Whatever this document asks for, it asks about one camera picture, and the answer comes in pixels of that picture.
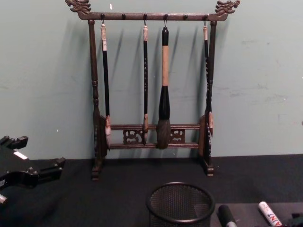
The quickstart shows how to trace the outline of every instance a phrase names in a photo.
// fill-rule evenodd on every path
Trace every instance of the teal wall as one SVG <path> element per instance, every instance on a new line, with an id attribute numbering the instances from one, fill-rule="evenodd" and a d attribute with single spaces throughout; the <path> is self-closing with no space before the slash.
<path id="1" fill-rule="evenodd" d="M 92 11 L 213 12 L 215 0 L 91 0 Z M 93 157 L 86 21 L 64 0 L 2 1 L 0 135 L 27 135 L 31 159 Z M 215 156 L 296 154 L 303 147 L 303 1 L 242 0 L 217 26 L 213 88 Z M 171 123 L 205 109 L 201 22 L 171 22 Z M 104 84 L 96 22 L 100 110 Z M 157 123 L 162 22 L 148 21 L 149 123 Z M 106 21 L 111 122 L 143 122 L 142 21 Z M 121 134 L 113 133 L 113 142 Z M 188 140 L 195 135 L 188 132 Z M 111 150 L 108 158 L 188 157 L 188 149 Z"/>

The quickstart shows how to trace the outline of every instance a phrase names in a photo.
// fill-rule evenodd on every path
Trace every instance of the black mesh pencil cup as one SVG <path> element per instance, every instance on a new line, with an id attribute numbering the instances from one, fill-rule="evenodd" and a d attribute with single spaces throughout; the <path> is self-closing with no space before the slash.
<path id="1" fill-rule="evenodd" d="M 215 203 L 204 189 L 172 182 L 149 194 L 146 206 L 150 227 L 210 227 Z"/>

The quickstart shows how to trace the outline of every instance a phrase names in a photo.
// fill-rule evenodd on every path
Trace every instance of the wooden brush stand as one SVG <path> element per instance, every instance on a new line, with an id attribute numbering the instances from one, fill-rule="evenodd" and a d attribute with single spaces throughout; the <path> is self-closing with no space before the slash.
<path id="1" fill-rule="evenodd" d="M 89 25 L 89 44 L 90 44 L 90 62 L 91 62 L 91 79 L 93 88 L 93 123 L 94 123 L 94 150 L 95 163 L 92 168 L 92 179 L 98 180 L 102 169 L 102 164 L 107 155 L 107 142 L 105 135 L 105 117 L 99 111 L 98 99 L 98 74 L 97 74 L 97 57 L 95 41 L 95 20 L 174 20 L 174 21 L 210 21 L 211 35 L 209 44 L 209 74 L 214 74 L 214 52 L 215 52 L 215 32 L 218 21 L 225 21 L 229 14 L 235 12 L 240 1 L 235 2 L 218 1 L 215 13 L 107 13 L 91 12 L 89 0 L 65 0 L 71 7 L 72 12 L 77 12 L 81 20 L 87 20 Z M 156 125 L 149 125 L 149 130 L 156 130 Z M 143 125 L 142 124 L 112 124 L 111 130 L 123 131 L 123 142 L 113 143 L 110 149 L 134 149 L 134 148 L 157 148 L 156 143 L 143 143 Z M 186 130 L 199 130 L 198 142 L 185 142 Z M 202 117 L 197 124 L 172 124 L 170 143 L 167 148 L 193 148 L 198 149 L 198 158 L 204 168 L 207 176 L 213 176 L 214 167 L 211 157 L 211 137 L 209 131 L 202 121 Z"/>

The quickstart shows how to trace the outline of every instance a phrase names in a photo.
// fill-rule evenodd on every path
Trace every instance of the metal hook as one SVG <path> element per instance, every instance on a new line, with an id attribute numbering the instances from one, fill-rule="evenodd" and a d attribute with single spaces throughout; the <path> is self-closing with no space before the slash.
<path id="1" fill-rule="evenodd" d="M 166 27 L 166 23 L 167 23 L 167 18 L 168 18 L 168 14 L 165 14 L 164 15 L 164 27 Z"/>
<path id="2" fill-rule="evenodd" d="M 101 22 L 104 24 L 104 13 L 101 14 Z"/>
<path id="3" fill-rule="evenodd" d="M 147 14 L 145 13 L 143 16 L 144 25 L 146 25 Z"/>

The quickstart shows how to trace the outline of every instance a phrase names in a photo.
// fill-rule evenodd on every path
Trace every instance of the dragon head carving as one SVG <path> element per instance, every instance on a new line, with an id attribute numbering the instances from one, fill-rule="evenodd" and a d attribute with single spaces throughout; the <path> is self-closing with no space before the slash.
<path id="1" fill-rule="evenodd" d="M 65 2 L 69 7 L 73 5 L 73 8 L 71 8 L 72 12 L 90 13 L 89 0 L 65 0 Z"/>
<path id="2" fill-rule="evenodd" d="M 216 15 L 221 16 L 225 13 L 227 13 L 227 14 L 234 13 L 235 11 L 232 8 L 233 7 L 237 8 L 239 4 L 240 4 L 239 0 L 236 0 L 235 2 L 232 2 L 232 1 L 227 1 L 227 2 L 217 1 L 216 10 L 215 10 Z"/>

